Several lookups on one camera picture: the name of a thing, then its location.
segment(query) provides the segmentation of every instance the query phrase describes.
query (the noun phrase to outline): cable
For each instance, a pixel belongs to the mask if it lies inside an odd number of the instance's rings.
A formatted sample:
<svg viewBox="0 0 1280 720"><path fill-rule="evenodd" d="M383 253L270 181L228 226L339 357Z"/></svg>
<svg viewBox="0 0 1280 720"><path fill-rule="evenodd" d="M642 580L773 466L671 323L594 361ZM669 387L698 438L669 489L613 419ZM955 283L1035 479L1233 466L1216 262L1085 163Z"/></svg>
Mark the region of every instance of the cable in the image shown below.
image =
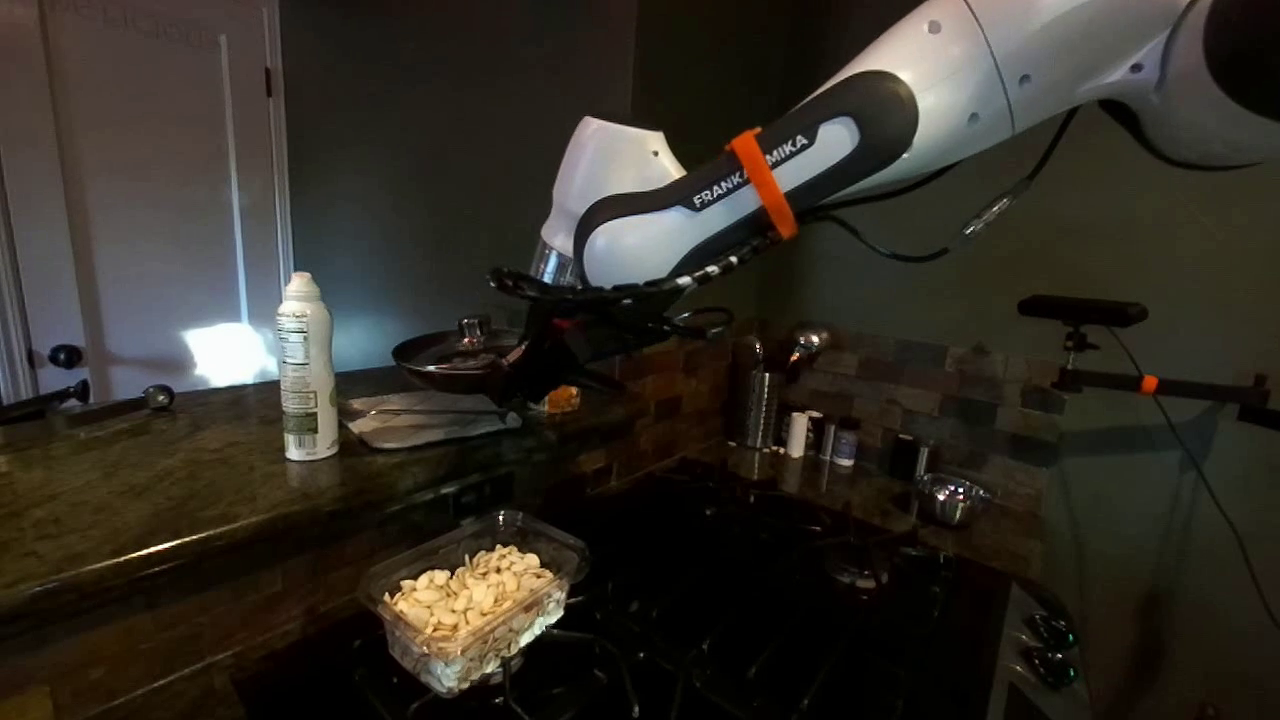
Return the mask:
<svg viewBox="0 0 1280 720"><path fill-rule="evenodd" d="M1107 336L1112 336L1116 348L1129 357L1132 372L1145 376L1145 363L1139 363L1134 351L1118 341L1118 333L1107 330ZM1226 510L1225 510L1225 502L1216 497L1216 489L1207 486L1207 474L1204 474L1201 457L1193 452L1193 446L1188 446L1183 434L1175 430L1175 419L1172 419L1172 414L1163 408L1163 399L1153 397L1153 403L1159 408L1169 438L1180 446L1180 452L1183 452L1183 462L1193 466L1193 474L1194 474L1204 497L1212 502L1216 517L1226 525L1233 544L1236 544L1236 552L1239 552L1239 561L1242 561L1246 584L1251 584L1251 594L1254 594L1254 603L1264 609L1264 617L1269 617L1272 630L1280 631L1280 611L1272 609L1269 588L1264 588L1264 580L1254 575L1254 561L1251 561L1251 552L1246 552L1236 521L1226 517Z"/></svg>
<svg viewBox="0 0 1280 720"><path fill-rule="evenodd" d="M999 195L993 195L979 211L970 211L970 221L965 226L961 242L979 236L988 226L995 226L1013 208L1013 199L1021 199L1035 185L1035 176L1049 170L1049 159L1065 146L1073 120L1075 120L1075 108L1054 124L1054 133L1042 146L1042 153L1035 158L1035 163L1021 181L1013 181ZM862 204L862 199L844 199L844 204L834 199L834 204L822 204L815 211L800 211L800 226L802 230L808 226L834 226L844 236L858 242L866 253L875 253L882 262L894 262L894 264L931 264L931 262L938 262L938 258L948 258L955 249L955 242L948 242L948 245L936 245L931 253L892 253L892 249L866 242L844 217L834 217L839 208L853 208L853 204Z"/></svg>

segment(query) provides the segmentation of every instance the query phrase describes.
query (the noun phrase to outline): black stovetop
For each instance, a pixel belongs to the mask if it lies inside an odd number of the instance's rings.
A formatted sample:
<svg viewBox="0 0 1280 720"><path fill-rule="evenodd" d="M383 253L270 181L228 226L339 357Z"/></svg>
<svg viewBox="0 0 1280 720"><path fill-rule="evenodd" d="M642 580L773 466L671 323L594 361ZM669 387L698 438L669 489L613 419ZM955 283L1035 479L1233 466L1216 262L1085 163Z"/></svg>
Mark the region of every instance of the black stovetop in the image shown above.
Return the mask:
<svg viewBox="0 0 1280 720"><path fill-rule="evenodd" d="M1009 575L690 462L544 521L590 561L499 682L439 699L352 617L242 677L249 717L983 717Z"/></svg>

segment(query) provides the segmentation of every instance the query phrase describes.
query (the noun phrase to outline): white robotic arm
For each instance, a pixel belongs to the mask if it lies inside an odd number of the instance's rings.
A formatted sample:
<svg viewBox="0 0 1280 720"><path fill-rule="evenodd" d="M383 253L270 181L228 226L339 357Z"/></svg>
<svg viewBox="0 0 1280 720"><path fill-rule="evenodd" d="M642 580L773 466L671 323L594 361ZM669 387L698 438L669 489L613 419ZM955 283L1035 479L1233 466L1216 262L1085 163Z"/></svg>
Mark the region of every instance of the white robotic arm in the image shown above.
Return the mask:
<svg viewBox="0 0 1280 720"><path fill-rule="evenodd" d="M913 185L1097 102L1129 106L1175 163L1254 163L1280 153L1274 24L1274 0L929 0L755 149L792 211ZM686 283L764 245L759 208L731 153L686 171L658 133L581 120L530 274Z"/></svg>

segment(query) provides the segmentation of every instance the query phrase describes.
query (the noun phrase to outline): white bottle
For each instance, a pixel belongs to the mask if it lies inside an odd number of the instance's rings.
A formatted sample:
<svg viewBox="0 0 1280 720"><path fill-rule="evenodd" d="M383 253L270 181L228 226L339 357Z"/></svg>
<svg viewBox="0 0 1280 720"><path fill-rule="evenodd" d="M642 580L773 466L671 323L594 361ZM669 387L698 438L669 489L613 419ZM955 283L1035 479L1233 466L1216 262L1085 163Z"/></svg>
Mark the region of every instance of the white bottle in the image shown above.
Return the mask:
<svg viewBox="0 0 1280 720"><path fill-rule="evenodd" d="M277 313L285 457L335 457L333 322L311 274L292 274Z"/></svg>

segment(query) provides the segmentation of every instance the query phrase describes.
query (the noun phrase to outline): glass dish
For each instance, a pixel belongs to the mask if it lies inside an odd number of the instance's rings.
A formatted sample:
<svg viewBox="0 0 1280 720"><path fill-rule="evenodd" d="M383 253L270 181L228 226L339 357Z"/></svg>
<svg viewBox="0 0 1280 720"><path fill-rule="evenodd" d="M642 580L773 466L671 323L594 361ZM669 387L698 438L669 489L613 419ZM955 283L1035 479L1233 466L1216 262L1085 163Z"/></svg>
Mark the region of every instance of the glass dish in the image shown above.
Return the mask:
<svg viewBox="0 0 1280 720"><path fill-rule="evenodd" d="M529 584L521 595L495 603L474 630L462 637L428 637L405 617L392 595L405 580L425 572L457 572L472 555L490 552L495 544L512 544L521 552L537 552L546 575ZM508 655L521 655L544 630L564 617L569 584L581 580L589 550L538 525L516 510L499 510L474 521L462 521L457 534L436 535L412 552L386 555L362 572L358 600L383 622L386 649L398 670L425 682L439 697L457 697L474 682L499 671Z"/></svg>

